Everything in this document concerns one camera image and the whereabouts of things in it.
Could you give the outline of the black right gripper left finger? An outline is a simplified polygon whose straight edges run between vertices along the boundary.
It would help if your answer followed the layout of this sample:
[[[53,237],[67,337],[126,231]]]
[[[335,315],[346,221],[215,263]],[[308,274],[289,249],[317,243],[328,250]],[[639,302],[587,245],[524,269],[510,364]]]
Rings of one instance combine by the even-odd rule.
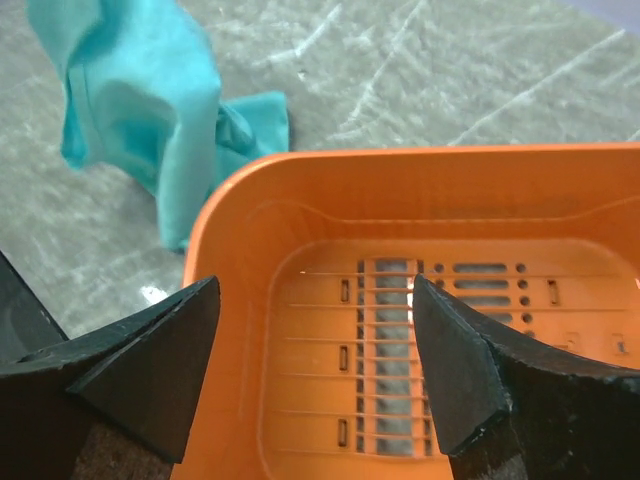
[[[5,479],[167,479],[185,455],[220,311],[208,277],[1,367]]]

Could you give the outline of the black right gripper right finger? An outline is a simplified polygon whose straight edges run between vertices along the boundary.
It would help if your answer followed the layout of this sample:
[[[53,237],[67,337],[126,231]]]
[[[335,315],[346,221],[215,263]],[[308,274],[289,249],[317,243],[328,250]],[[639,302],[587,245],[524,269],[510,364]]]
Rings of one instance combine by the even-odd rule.
[[[457,479],[635,479],[639,373],[539,342],[417,276],[413,322]]]

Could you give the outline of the orange plastic basket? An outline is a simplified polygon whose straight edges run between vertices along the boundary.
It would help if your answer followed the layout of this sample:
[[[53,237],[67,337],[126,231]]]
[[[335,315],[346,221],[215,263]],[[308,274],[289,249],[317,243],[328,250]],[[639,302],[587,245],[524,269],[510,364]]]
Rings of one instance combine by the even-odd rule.
[[[637,144],[290,153],[228,179],[184,281],[220,283],[176,479],[447,479],[423,275],[538,342],[639,364]]]

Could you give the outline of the teal t shirt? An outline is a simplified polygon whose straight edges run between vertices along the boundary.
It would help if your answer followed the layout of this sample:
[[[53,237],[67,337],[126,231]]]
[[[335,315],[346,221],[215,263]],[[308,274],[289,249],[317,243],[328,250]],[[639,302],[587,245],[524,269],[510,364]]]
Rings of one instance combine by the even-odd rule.
[[[221,98],[208,33],[174,1],[31,1],[28,21],[66,97],[61,153],[82,169],[115,166],[156,201],[171,250],[230,175],[286,152],[278,91]]]

